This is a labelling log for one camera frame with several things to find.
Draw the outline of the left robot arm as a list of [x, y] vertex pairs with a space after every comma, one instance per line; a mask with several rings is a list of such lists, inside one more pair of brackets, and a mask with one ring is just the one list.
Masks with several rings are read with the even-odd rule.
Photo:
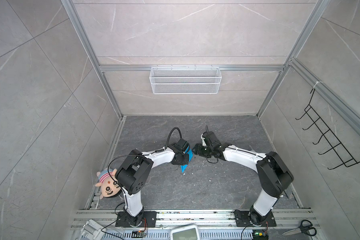
[[170, 163], [180, 166], [184, 172], [192, 157], [190, 144], [184, 139], [159, 150], [131, 151], [116, 173], [116, 180], [124, 193], [126, 212], [136, 217], [144, 211], [141, 190], [152, 168]]

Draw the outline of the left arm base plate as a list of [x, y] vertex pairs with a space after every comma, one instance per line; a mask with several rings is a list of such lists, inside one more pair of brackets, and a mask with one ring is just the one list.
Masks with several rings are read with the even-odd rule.
[[129, 213], [123, 211], [118, 212], [116, 227], [148, 227], [154, 228], [157, 221], [157, 212], [155, 211], [142, 211], [137, 216], [133, 217]]

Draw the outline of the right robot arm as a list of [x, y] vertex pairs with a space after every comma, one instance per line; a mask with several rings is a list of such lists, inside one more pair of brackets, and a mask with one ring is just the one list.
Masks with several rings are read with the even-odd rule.
[[253, 225], [263, 224], [282, 193], [294, 180], [284, 161], [276, 152], [256, 153], [229, 143], [222, 144], [212, 131], [204, 132], [201, 139], [202, 143], [192, 149], [195, 155], [237, 163], [258, 174], [262, 190], [250, 208], [249, 218]]

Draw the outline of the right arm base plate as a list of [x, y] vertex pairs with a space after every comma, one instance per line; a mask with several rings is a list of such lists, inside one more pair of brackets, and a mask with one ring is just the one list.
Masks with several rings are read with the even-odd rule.
[[273, 212], [261, 216], [256, 211], [234, 210], [234, 219], [237, 227], [276, 227], [276, 220]]

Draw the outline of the blue square paper sheet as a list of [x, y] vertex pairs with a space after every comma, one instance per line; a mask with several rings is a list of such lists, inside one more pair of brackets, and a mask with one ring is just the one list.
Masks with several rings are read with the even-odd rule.
[[188, 148], [184, 156], [186, 164], [181, 166], [182, 173], [184, 173], [185, 169], [187, 168], [192, 158], [193, 158], [193, 152], [190, 148]]

